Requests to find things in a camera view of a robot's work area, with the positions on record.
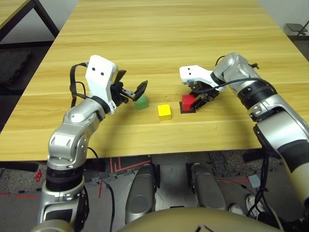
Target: wooden tabletop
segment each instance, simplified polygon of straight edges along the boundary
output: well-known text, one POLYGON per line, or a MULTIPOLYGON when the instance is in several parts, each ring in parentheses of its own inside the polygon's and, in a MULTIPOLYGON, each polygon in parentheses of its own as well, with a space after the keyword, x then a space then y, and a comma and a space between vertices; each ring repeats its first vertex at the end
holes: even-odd
POLYGON ((0 28, 2 28, 30 0, 0 0, 0 28))
MULTIPOLYGON (((80 0, 0 135, 0 160, 44 160, 48 141, 70 108, 72 65, 101 55, 127 70, 125 88, 148 80, 150 107, 123 104, 90 140, 100 157, 260 147, 254 123, 227 89, 196 114, 180 114, 188 94, 178 68, 213 69, 236 51, 309 122, 309 66, 254 0, 80 0), (159 104, 172 120, 160 122, 159 104)), ((77 79, 86 82, 85 68, 77 79)))

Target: gray floor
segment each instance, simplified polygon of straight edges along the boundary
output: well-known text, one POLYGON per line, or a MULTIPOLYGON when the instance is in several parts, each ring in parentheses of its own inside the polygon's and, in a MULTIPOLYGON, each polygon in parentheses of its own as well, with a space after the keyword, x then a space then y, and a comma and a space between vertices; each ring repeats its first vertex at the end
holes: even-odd
MULTIPOLYGON (((129 186, 134 174, 120 174, 117 179, 109 181, 115 193, 115 219, 113 231, 125 226, 125 204, 129 186)), ((244 179, 237 176, 228 179, 244 179)), ((244 199, 248 191, 233 183, 220 183, 221 189, 228 204, 237 203, 246 212, 244 199)), ((302 217, 302 206, 297 200, 284 166, 269 173, 266 198, 279 217, 292 221, 302 217)), ((111 196, 109 190, 103 185, 101 198, 98 197, 99 185, 87 184, 90 200, 90 214, 85 224, 84 232, 102 231, 110 225, 111 196)), ((0 231, 28 232, 36 225, 39 209, 40 193, 29 192, 24 195, 36 197, 17 198, 14 194, 0 196, 0 231)), ((187 185, 185 166, 183 164, 162 165, 161 188, 156 193, 156 211, 168 209, 171 206, 197 206, 196 199, 187 185)))

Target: shoe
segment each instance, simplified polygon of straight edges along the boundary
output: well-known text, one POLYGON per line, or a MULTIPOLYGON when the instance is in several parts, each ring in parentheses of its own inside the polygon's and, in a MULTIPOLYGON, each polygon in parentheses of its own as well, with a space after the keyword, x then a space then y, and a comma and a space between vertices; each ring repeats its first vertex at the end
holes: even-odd
POLYGON ((228 208, 228 211, 234 214, 245 216, 245 214, 243 213, 243 210, 236 204, 231 204, 228 208))
MULTIPOLYGON (((246 197, 246 206, 247 206, 248 211, 254 205, 254 202, 255 202, 255 196, 254 195, 250 194, 246 197)), ((257 217, 259 216, 260 212, 266 212, 266 209, 264 208, 264 206, 261 202, 258 202, 256 207, 252 209, 250 215, 251 215, 251 217, 253 217, 257 220, 257 217)))

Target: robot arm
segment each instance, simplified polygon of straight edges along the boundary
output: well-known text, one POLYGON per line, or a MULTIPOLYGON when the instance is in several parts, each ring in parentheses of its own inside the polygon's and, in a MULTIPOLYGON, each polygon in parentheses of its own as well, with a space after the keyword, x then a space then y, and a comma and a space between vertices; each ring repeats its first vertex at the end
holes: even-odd
POLYGON ((247 108, 251 119, 257 122, 253 130, 262 147, 284 160, 301 203, 309 207, 309 126, 261 79, 253 66, 241 55, 230 53, 213 71, 197 65, 185 66, 180 67, 180 76, 195 94, 205 95, 211 90, 218 95, 223 85, 232 82, 229 84, 231 90, 247 108), (238 81, 244 78, 252 80, 238 81))
POLYGON ((106 114, 114 114, 117 106, 127 103, 128 98, 136 101, 147 86, 147 81, 141 83, 135 93, 124 89, 120 80, 126 71, 118 71, 114 63, 100 56, 92 56, 86 66, 91 97, 84 96, 79 105, 68 110, 50 138, 40 224, 33 232, 80 231, 84 227, 89 213, 83 177, 89 139, 106 114))

